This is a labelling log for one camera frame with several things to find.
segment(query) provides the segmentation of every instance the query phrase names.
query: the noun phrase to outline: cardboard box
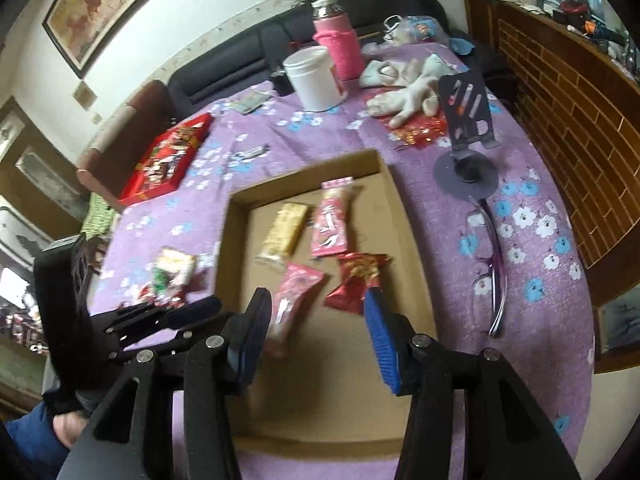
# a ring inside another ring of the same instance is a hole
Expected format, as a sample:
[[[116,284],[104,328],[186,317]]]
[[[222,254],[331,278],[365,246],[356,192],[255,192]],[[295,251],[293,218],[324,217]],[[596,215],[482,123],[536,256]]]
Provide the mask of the cardboard box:
[[[229,310],[244,309],[254,290],[275,295],[282,275],[255,261],[284,202],[317,206],[326,180],[353,176],[349,225],[354,250],[386,253],[382,269],[388,304],[416,332],[436,336],[431,297],[414,234],[393,178],[375,150],[363,150],[309,166],[234,193],[223,229],[214,293]],[[300,237],[293,261],[330,277],[306,319],[289,339],[284,359],[263,355],[247,394],[230,402],[239,447],[299,458],[344,460],[399,454],[409,397],[383,383],[363,316],[322,305],[340,283],[338,263],[310,260],[311,227]]]
[[[131,178],[127,182],[127,185],[122,190],[118,202],[123,206],[133,205],[137,204],[138,202],[149,200],[150,198],[166,195],[167,193],[171,193],[172,191],[178,189],[178,186],[180,186],[184,175],[187,173],[187,170],[191,165],[193,157],[196,156],[200,145],[209,135],[209,125],[211,124],[212,120],[213,117],[210,114],[202,114],[196,118],[186,121],[185,123],[181,123],[174,126],[173,128],[169,128],[163,134],[158,135],[151,143],[149,149],[146,150],[146,153],[142,157],[142,160],[137,164],[136,170],[133,172],[133,175],[131,175]],[[180,161],[178,161],[178,163],[176,164],[174,174],[172,174],[171,178],[167,182],[163,182],[162,184],[154,186],[151,189],[140,191],[140,187],[145,182],[145,175],[141,171],[142,165],[144,162],[149,160],[149,157],[151,157],[151,154],[153,153],[153,150],[156,148],[156,146],[176,130],[184,126],[195,126],[199,123],[202,123],[202,127],[200,127],[191,137],[189,149],[186,153],[184,153],[184,155],[180,158]]]

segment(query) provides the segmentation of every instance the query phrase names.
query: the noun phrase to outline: green cloth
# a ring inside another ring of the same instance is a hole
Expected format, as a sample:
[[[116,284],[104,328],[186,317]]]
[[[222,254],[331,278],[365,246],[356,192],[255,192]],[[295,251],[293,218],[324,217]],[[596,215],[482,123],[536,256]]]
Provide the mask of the green cloth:
[[[89,212],[87,213],[82,228],[80,229],[90,240],[94,236],[102,236],[109,233],[111,223],[116,212],[97,193],[91,193],[89,198]]]

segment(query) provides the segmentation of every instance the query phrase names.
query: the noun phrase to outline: white jar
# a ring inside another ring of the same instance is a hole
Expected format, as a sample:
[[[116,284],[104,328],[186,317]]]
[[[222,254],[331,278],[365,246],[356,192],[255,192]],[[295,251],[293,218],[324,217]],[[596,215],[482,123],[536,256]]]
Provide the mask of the white jar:
[[[282,65],[307,112],[324,112],[347,98],[348,92],[327,47],[302,48],[287,57]]]

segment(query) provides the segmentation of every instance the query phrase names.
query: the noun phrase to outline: pink bottle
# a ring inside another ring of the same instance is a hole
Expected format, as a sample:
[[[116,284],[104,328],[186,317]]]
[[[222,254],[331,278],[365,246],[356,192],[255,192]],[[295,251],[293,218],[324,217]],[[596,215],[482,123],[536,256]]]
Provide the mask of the pink bottle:
[[[343,80],[356,79],[364,70],[360,44],[349,17],[336,0],[317,0],[314,8],[314,40],[329,49]]]

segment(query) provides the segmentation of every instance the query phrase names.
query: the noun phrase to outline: screw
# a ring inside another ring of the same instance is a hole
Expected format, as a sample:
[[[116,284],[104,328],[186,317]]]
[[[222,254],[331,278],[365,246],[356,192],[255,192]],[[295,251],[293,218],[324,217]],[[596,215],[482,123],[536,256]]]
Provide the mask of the screw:
[[[482,350],[482,356],[487,361],[495,362],[500,360],[502,354],[495,348],[485,348],[484,350]]]
[[[212,335],[211,337],[207,337],[207,340],[205,341],[205,345],[207,345],[207,348],[218,348],[224,343],[225,338],[223,338],[221,335]]]
[[[151,350],[141,350],[140,352],[138,352],[138,355],[136,355],[136,361],[138,361],[139,363],[148,363],[153,358],[154,353]]]
[[[411,339],[411,343],[418,348],[427,348],[431,344],[431,338],[426,334],[416,334]]]

